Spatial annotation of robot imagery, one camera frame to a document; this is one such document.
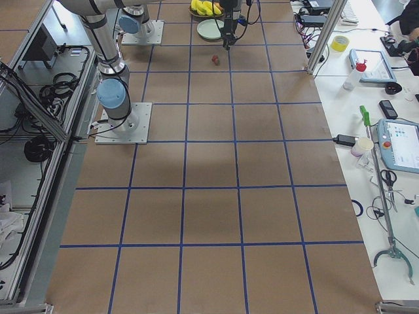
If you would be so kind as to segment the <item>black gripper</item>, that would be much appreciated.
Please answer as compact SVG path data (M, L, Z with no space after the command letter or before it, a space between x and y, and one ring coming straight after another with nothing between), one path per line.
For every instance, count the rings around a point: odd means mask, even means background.
M236 43L236 28L241 13L242 2L239 0L220 0L219 4L224 10L224 25L221 28L223 36L223 48L228 50Z

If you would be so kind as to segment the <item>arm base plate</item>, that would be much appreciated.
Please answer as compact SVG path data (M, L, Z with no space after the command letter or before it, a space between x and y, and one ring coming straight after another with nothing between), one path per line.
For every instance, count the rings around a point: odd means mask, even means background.
M103 109L101 119L107 122L100 124L95 143L99 145L130 145L138 143L146 145L148 142L149 126L151 121L152 103L131 103L131 113L121 122L108 118Z
M121 26L124 35L123 45L160 45L162 42L164 20L149 20L144 24L128 22Z

